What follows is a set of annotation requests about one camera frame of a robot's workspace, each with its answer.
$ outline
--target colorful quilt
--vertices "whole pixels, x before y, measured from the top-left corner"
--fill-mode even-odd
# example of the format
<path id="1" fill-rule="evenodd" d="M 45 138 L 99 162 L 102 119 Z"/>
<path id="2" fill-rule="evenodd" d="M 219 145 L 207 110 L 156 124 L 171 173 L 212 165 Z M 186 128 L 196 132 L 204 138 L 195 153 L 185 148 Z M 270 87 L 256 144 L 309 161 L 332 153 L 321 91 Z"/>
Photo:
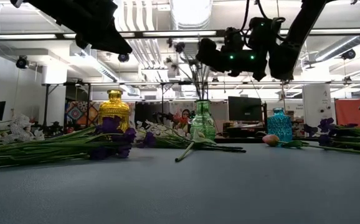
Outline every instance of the colorful quilt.
<path id="1" fill-rule="evenodd" d="M 134 127 L 135 119 L 135 104 L 127 103 L 130 108 L 130 126 Z M 98 124 L 98 109 L 100 108 L 101 102 L 90 102 L 89 109 L 89 124 L 97 125 Z M 74 122 L 79 125 L 86 125 L 87 120 L 87 102 L 86 101 L 73 101 L 66 105 L 65 116 L 67 118 L 67 123 Z"/>

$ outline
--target vase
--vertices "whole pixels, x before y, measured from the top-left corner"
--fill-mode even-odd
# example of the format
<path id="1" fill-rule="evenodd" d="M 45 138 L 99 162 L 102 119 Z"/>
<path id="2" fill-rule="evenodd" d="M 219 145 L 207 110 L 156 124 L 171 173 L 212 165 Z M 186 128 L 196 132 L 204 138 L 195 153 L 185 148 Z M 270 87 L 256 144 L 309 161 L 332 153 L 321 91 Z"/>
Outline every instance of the vase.
<path id="1" fill-rule="evenodd" d="M 209 100 L 197 100 L 197 110 L 195 118 L 191 121 L 191 136 L 195 130 L 204 134 L 207 139 L 214 140 L 216 136 L 215 122 L 209 111 Z"/>
<path id="2" fill-rule="evenodd" d="M 284 113 L 283 108 L 275 108 L 274 115 L 267 118 L 268 134 L 275 134 L 280 141 L 292 141 L 292 122 L 291 118 Z"/>
<path id="3" fill-rule="evenodd" d="M 129 128 L 129 106 L 121 100 L 122 91 L 108 90 L 107 93 L 109 101 L 100 105 L 98 109 L 98 123 L 102 124 L 105 117 L 114 118 L 118 116 L 121 119 L 118 129 L 125 132 Z"/>

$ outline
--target red curtain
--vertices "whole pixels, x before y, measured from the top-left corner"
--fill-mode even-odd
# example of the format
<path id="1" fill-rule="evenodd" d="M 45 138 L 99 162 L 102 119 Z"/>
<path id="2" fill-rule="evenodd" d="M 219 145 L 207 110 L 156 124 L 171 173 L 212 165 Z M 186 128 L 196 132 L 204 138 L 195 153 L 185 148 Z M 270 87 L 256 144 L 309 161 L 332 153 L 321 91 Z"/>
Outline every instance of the red curtain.
<path id="1" fill-rule="evenodd" d="M 336 122 L 340 125 L 358 124 L 360 127 L 360 99 L 359 100 L 336 100 Z"/>

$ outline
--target person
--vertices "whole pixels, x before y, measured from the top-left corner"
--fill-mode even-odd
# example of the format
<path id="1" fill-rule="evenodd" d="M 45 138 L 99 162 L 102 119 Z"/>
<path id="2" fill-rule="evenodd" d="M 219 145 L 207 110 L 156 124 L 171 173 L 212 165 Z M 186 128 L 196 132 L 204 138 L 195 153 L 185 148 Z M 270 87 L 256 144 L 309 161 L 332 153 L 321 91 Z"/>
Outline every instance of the person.
<path id="1" fill-rule="evenodd" d="M 189 118 L 190 118 L 190 111 L 189 109 L 184 109 L 181 112 L 181 119 L 179 119 L 179 123 L 176 125 L 176 129 L 183 129 L 185 133 L 189 132 Z"/>

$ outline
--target gray table surface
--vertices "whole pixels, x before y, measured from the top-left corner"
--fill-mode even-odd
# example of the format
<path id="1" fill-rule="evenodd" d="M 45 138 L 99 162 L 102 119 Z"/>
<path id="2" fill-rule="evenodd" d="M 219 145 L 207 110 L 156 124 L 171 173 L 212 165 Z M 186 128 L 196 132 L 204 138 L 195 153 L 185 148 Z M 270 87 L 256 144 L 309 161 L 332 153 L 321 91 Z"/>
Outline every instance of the gray table surface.
<path id="1" fill-rule="evenodd" d="M 0 223 L 360 224 L 360 155 L 238 146 L 0 169 Z"/>

